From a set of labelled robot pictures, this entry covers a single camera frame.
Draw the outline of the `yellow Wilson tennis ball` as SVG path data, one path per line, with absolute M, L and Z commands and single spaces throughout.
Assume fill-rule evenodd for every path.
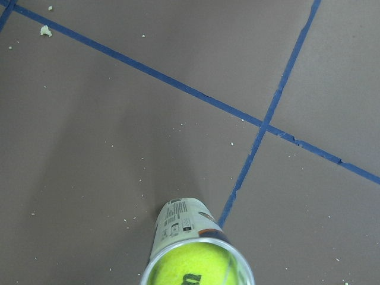
M 237 284 L 230 253 L 211 243 L 188 243 L 172 249 L 158 261 L 149 284 Z

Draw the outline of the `clear tennis ball can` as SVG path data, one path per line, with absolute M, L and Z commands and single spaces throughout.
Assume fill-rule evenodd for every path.
M 244 256 L 229 242 L 208 208 L 195 198 L 172 199 L 165 203 L 156 220 L 154 242 L 141 284 L 148 279 L 158 261 L 179 246 L 211 243 L 227 250 L 233 257 L 237 284 L 255 284 L 254 275 Z

